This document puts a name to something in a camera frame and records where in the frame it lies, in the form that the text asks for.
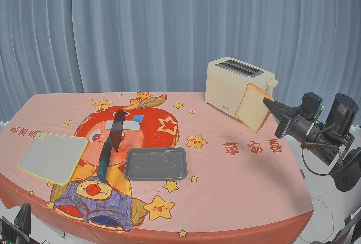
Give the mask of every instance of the bread crust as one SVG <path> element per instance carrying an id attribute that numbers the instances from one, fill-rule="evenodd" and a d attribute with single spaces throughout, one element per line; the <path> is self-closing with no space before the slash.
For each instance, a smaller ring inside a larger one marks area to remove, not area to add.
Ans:
<path id="1" fill-rule="evenodd" d="M 252 132 L 258 133 L 258 131 L 259 131 L 260 129 L 262 129 L 263 125 L 265 124 L 266 120 L 268 119 L 271 111 L 268 110 L 266 116 L 265 116 L 264 119 L 263 119 L 262 124 L 259 126 L 259 129 L 258 129 L 257 131 L 252 130 L 246 123 L 244 123 L 244 122 L 237 116 L 238 111 L 240 111 L 240 109 L 241 109 L 242 103 L 245 101 L 245 96 L 247 95 L 247 92 L 248 92 L 250 89 L 255 89 L 258 93 L 260 93 L 260 94 L 263 95 L 264 97 L 268 98 L 268 99 L 271 100 L 272 102 L 274 102 L 274 99 L 272 98 L 272 96 L 270 96 L 269 94 L 267 94 L 266 92 L 264 92 L 264 90 L 262 90 L 260 87 L 256 86 L 255 84 L 253 84 L 253 83 L 248 83 L 248 84 L 247 84 L 247 87 L 246 87 L 246 90 L 245 90 L 245 92 L 244 92 L 242 101 L 241 101 L 241 103 L 240 103 L 239 106 L 238 106 L 238 109 L 237 109 L 237 111 L 236 111 L 236 113 L 235 113 L 235 116 L 236 116 L 236 118 L 237 118 L 238 120 L 240 120 L 244 125 L 246 125 Z"/>

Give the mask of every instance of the gray tray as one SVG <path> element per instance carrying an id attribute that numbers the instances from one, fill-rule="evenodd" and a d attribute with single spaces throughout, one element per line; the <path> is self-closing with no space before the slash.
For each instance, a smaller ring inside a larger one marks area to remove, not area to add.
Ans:
<path id="1" fill-rule="evenodd" d="M 124 177 L 129 180 L 182 180 L 187 177 L 186 151 L 181 147 L 133 148 L 128 151 Z"/>

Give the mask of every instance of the white block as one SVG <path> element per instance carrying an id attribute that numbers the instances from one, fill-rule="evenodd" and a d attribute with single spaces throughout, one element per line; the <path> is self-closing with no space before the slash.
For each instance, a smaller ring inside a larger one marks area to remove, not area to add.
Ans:
<path id="1" fill-rule="evenodd" d="M 113 121 L 106 121 L 106 129 L 111 130 Z M 139 122 L 136 121 L 123 121 L 123 130 L 139 130 Z"/>
<path id="2" fill-rule="evenodd" d="M 135 122 L 135 121 L 123 122 L 123 130 L 139 130 L 139 129 L 140 129 L 139 122 Z"/>

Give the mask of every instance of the knife blade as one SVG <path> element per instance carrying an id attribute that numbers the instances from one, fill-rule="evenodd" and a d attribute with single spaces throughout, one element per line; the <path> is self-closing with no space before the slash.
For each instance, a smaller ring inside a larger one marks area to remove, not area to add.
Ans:
<path id="1" fill-rule="evenodd" d="M 120 140 L 123 133 L 123 121 L 125 120 L 125 112 L 123 110 L 117 111 L 113 124 L 111 126 L 111 132 L 109 137 L 111 139 L 111 146 L 118 152 Z"/>

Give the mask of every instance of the bread slice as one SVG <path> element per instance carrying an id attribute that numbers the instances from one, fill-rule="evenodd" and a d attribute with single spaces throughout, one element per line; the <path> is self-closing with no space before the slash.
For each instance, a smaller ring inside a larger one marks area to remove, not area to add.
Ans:
<path id="1" fill-rule="evenodd" d="M 273 98 L 253 83 L 248 83 L 246 91 L 236 111 L 236 118 L 257 133 L 264 125 L 271 111 L 263 103 L 263 98 L 274 102 Z"/>

